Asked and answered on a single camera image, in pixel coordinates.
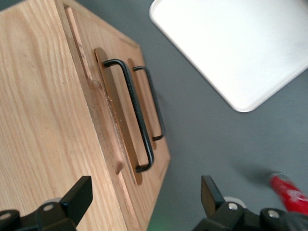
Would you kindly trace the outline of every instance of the black metal handle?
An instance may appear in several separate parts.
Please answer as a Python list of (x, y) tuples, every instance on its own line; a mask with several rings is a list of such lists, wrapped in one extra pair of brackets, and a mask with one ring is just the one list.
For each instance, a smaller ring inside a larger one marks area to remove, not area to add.
[(140, 107), (140, 104), (139, 104), (139, 100), (138, 100), (138, 97), (137, 97), (137, 93), (136, 93), (136, 90), (135, 90), (135, 86), (134, 86), (133, 79), (131, 77), (129, 68), (128, 68), (128, 66), (125, 62), (123, 62), (122, 60), (119, 60), (119, 59), (107, 60), (107, 61), (103, 62), (103, 64), (104, 64), (105, 67), (111, 67), (113, 65), (119, 65), (121, 67), (122, 71), (123, 71), (124, 78), (125, 78), (125, 81), (126, 81), (126, 84), (127, 84), (127, 87), (128, 87), (129, 96), (130, 96), (130, 99), (132, 101), (134, 111), (135, 111), (135, 114), (136, 114), (136, 118), (137, 118), (137, 121), (138, 121), (138, 126), (139, 126), (140, 133), (141, 133), (141, 136), (142, 136), (143, 144), (144, 144), (146, 154), (147, 154), (148, 160), (149, 160), (149, 163), (147, 165), (137, 166), (136, 171), (137, 172), (144, 172), (144, 171), (150, 169), (150, 167), (153, 165), (153, 163), (154, 163), (154, 153), (153, 153), (153, 149), (152, 149), (152, 146), (151, 146), (151, 141), (150, 141), (150, 138), (149, 138), (149, 135), (148, 135), (148, 131), (147, 131), (146, 126), (145, 126), (141, 107)]
[(133, 71), (139, 71), (139, 70), (145, 71), (146, 76), (148, 78), (149, 85), (150, 85), (150, 90), (151, 90), (151, 93), (152, 93), (154, 106), (155, 106), (155, 109), (156, 109), (156, 112), (157, 112), (160, 129), (162, 131), (162, 134), (160, 136), (154, 136), (153, 137), (153, 141), (158, 141), (165, 136), (165, 125), (164, 125), (164, 122), (163, 122), (163, 117), (162, 117), (162, 114), (160, 113), (160, 109), (159, 109), (159, 105), (158, 105), (158, 101), (157, 101), (157, 96), (156, 96), (156, 92), (155, 92), (155, 89), (154, 89), (154, 85), (153, 85), (153, 82), (152, 82), (152, 77), (150, 75), (149, 69), (146, 66), (136, 66), (136, 67), (133, 68)]

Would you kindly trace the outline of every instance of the scratched wood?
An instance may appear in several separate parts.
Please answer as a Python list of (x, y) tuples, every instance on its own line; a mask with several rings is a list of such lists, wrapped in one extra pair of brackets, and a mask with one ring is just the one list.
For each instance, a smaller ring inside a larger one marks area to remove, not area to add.
[(0, 41), (0, 210), (24, 216), (91, 175), (78, 230), (127, 230), (55, 2), (0, 12)]
[[(104, 87), (104, 82), (102, 81), (102, 76), (95, 58), (95, 49), (98, 47), (104, 49), (109, 59), (121, 59), (132, 68), (133, 65), (144, 65), (140, 47), (136, 42), (115, 30), (105, 21), (75, 2), (65, 0), (64, 7), (66, 8), (68, 17), (68, 19), (65, 19), (64, 16), (61, 17), (63, 25), (66, 25), (64, 26), (64, 30), (66, 36), (69, 38), (69, 43), (72, 42), (71, 33), (73, 32), (73, 37), (75, 37), (75, 48), (77, 48), (79, 52), (78, 55), (73, 55), (73, 59), (78, 59), (79, 62), (82, 62), (81, 66), (84, 72), (84, 78), (99, 82), (101, 86), (99, 88), (101, 88), (102, 91), (101, 95), (105, 94), (105, 100), (108, 102), (110, 99), (108, 99), (105, 92), (108, 86)], [(133, 151), (137, 153), (139, 163), (146, 163), (145, 148), (123, 74), (118, 67), (112, 67), (111, 71), (133, 140)], [(141, 101), (142, 112), (145, 116), (148, 132), (151, 137), (158, 136), (161, 134), (161, 129), (146, 76), (143, 71), (138, 71), (133, 74), (133, 77), (138, 97)], [(106, 102), (101, 101), (100, 104), (103, 114), (106, 115), (110, 113), (110, 107), (107, 106)], [(106, 163), (128, 230), (145, 231), (147, 229), (170, 160), (165, 138), (153, 142), (152, 145), (154, 147), (155, 163), (149, 171), (142, 173), (143, 179), (141, 185), (137, 185), (133, 179), (131, 172), (134, 171), (134, 169), (132, 169), (128, 158), (125, 159), (126, 163), (121, 173), (118, 175), (115, 174), (112, 160), (106, 158)], [(126, 147), (124, 156), (127, 157), (130, 151), (131, 150)]]

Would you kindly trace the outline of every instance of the gray floor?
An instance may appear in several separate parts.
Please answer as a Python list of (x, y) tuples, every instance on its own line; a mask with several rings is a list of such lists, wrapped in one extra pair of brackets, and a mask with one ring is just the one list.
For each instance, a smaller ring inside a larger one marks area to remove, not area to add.
[[(153, 25), (153, 0), (78, 1), (137, 41), (152, 72), (172, 159), (149, 231), (190, 231), (205, 217), (202, 175), (255, 213), (283, 208), (263, 184), (269, 171), (308, 193), (308, 71), (256, 110), (238, 113)], [(15, 2), (2, 0), (0, 9)]]

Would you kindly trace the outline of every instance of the black clamp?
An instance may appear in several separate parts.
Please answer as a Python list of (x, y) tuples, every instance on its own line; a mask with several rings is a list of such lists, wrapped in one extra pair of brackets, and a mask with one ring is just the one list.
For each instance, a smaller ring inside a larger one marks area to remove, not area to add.
[(17, 210), (1, 211), (0, 231), (76, 231), (92, 200), (91, 177), (83, 176), (58, 203), (46, 203), (24, 217)]
[(264, 208), (260, 215), (235, 202), (226, 202), (210, 176), (202, 176), (201, 201), (207, 218), (193, 231), (303, 231), (308, 217), (276, 208)]

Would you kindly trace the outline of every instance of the wooden edge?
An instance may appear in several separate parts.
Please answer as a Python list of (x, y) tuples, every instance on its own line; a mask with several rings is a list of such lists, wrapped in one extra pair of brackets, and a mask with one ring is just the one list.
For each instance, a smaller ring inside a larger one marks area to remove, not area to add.
[(121, 31), (119, 31), (116, 28), (114, 28), (113, 26), (111, 26), (110, 24), (105, 22), (102, 18), (100, 18), (99, 16), (95, 15), (94, 13), (92, 13), (91, 11), (86, 9), (81, 4), (75, 2), (74, 0), (55, 0), (55, 1), (63, 2), (65, 7), (73, 7), (75, 10), (81, 12), (82, 14), (84, 14), (87, 17), (90, 17), (91, 20), (94, 20), (96, 23), (102, 25), (106, 29), (110, 29), (110, 31), (112, 31), (112, 33), (114, 33), (116, 36), (120, 37), (121, 40), (129, 43), (130, 45), (132, 45), (134, 47), (138, 47), (139, 46), (139, 44), (136, 43), (134, 40), (132, 40), (131, 38), (129, 38), (128, 36), (123, 34)]

